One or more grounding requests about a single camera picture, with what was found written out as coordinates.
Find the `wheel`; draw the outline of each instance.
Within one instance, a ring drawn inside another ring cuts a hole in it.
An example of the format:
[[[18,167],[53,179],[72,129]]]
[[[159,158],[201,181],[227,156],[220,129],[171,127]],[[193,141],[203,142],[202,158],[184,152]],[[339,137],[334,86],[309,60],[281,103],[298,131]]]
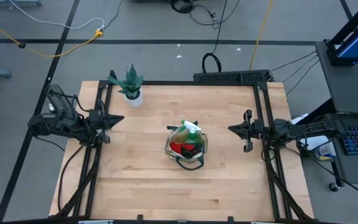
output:
[[[339,187],[336,185],[335,182],[333,183],[330,183],[329,184],[329,189],[332,191],[332,192],[337,192],[339,190]]]

